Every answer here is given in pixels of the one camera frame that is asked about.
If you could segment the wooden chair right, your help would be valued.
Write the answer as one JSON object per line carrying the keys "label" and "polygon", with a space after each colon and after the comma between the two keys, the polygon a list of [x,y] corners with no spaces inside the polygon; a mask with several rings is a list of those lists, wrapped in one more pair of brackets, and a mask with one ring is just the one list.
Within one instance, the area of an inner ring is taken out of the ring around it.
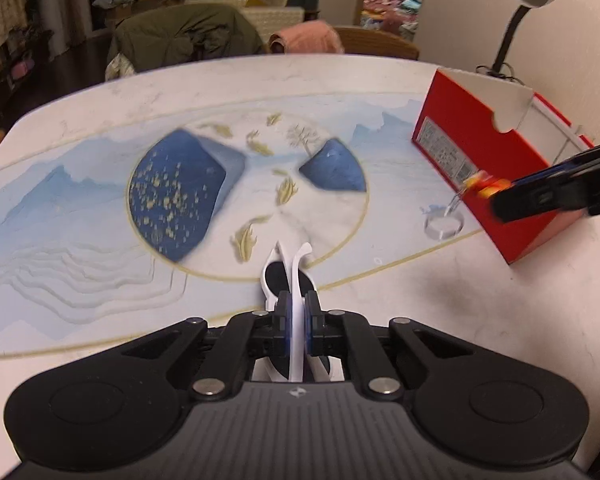
{"label": "wooden chair right", "polygon": [[337,26],[335,30],[347,54],[403,58],[410,61],[419,59],[418,47],[390,32],[358,26]]}

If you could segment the olive green jacket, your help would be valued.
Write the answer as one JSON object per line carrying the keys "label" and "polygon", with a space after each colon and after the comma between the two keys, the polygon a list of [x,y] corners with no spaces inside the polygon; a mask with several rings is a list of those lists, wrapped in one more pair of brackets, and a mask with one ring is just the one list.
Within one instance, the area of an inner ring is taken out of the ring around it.
{"label": "olive green jacket", "polygon": [[179,4],[136,14],[114,30],[106,81],[158,68],[265,52],[257,29],[226,4]]}

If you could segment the red dragon keychain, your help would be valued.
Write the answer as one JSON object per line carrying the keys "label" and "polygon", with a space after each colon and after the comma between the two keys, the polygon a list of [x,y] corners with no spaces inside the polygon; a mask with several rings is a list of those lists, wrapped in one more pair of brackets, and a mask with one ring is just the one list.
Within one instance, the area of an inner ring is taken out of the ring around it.
{"label": "red dragon keychain", "polygon": [[480,200],[488,200],[494,194],[507,190],[512,185],[512,181],[493,177],[485,171],[478,171],[460,185],[446,206],[432,208],[426,213],[425,234],[438,242],[456,237],[463,231],[465,225],[460,204],[466,196],[477,196]]}

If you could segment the pink towel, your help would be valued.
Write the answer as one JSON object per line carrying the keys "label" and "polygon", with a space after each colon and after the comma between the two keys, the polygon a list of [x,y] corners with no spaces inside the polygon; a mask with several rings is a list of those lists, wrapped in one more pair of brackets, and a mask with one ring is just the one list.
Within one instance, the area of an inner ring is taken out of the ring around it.
{"label": "pink towel", "polygon": [[323,21],[309,21],[273,34],[268,42],[272,53],[343,54],[344,47],[336,30]]}

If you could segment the white frame sunglasses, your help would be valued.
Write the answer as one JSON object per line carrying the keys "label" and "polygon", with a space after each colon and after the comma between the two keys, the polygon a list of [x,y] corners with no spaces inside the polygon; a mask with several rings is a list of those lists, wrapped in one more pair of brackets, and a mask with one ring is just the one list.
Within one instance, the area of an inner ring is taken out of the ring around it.
{"label": "white frame sunglasses", "polygon": [[260,284],[264,310],[278,319],[285,336],[283,356],[268,356],[257,362],[256,370],[269,382],[330,382],[332,370],[326,356],[308,351],[309,313],[304,297],[314,292],[312,280],[300,269],[302,259],[312,252],[304,243],[291,255],[277,242],[266,259]]}

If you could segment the red shoe box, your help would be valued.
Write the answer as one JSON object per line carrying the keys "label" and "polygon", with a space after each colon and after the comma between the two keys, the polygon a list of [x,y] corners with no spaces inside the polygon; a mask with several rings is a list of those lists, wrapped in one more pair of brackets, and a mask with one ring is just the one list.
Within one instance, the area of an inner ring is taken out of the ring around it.
{"label": "red shoe box", "polygon": [[452,188],[479,170],[515,181],[594,144],[538,92],[439,68],[412,136]]}

